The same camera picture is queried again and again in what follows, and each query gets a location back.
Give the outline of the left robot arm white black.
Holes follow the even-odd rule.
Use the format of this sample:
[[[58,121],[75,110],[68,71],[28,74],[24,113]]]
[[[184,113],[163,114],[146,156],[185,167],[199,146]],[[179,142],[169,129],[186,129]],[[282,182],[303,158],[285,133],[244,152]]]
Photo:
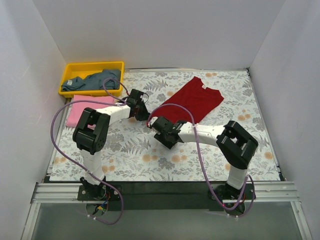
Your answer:
[[[86,107],[79,118],[72,139],[83,159],[85,177],[82,182],[91,185],[89,194],[95,200],[103,199],[107,193],[106,187],[101,184],[105,178],[101,150],[105,146],[109,126],[132,117],[137,121],[146,121],[150,113],[143,100],[144,95],[144,92],[133,89],[125,99],[105,103],[103,108]]]

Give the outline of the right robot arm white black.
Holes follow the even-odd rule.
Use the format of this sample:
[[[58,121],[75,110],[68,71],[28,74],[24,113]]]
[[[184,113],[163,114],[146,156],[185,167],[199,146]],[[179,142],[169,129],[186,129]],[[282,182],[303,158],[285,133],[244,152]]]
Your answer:
[[[244,183],[250,161],[259,143],[238,122],[226,125],[193,125],[179,120],[172,123],[163,116],[152,117],[147,126],[155,131],[154,138],[168,149],[177,143],[200,143],[217,147],[230,164],[226,181],[227,195],[237,199],[245,192]]]

